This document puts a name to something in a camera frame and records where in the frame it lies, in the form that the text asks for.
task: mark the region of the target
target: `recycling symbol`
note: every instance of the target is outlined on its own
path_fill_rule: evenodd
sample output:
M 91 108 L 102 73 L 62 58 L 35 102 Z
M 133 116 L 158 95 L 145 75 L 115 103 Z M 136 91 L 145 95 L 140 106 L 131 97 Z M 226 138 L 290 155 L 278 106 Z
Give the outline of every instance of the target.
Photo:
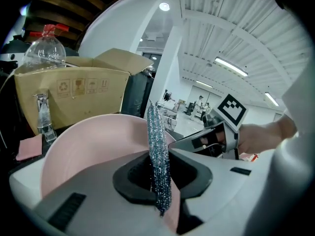
M 68 84 L 66 82 L 61 82 L 59 85 L 60 91 L 66 91 L 68 89 Z

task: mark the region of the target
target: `pink bowl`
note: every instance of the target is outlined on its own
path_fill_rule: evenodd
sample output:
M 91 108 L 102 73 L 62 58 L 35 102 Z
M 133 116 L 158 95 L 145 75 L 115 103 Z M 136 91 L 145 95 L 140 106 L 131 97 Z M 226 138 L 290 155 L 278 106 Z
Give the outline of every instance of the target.
M 166 142 L 173 141 L 166 133 Z M 78 122 L 48 150 L 41 174 L 41 196 L 89 166 L 148 149 L 147 121 L 142 118 L 112 114 Z

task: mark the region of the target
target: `white sleeve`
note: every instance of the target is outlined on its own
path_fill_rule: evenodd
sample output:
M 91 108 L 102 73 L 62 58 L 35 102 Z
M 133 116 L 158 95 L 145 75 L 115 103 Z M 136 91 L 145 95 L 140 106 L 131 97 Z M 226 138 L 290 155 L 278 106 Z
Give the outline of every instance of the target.
M 292 120 L 292 116 L 288 109 L 285 109 L 284 114 Z

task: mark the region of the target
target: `corrugated white ceiling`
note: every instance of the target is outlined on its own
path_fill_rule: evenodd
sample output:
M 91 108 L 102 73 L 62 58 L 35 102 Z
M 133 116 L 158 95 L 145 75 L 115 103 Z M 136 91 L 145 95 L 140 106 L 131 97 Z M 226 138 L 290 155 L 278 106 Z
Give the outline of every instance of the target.
M 311 44 L 302 26 L 274 0 L 184 0 L 185 35 L 181 76 L 273 107 L 306 66 Z M 221 57 L 248 77 L 215 64 Z

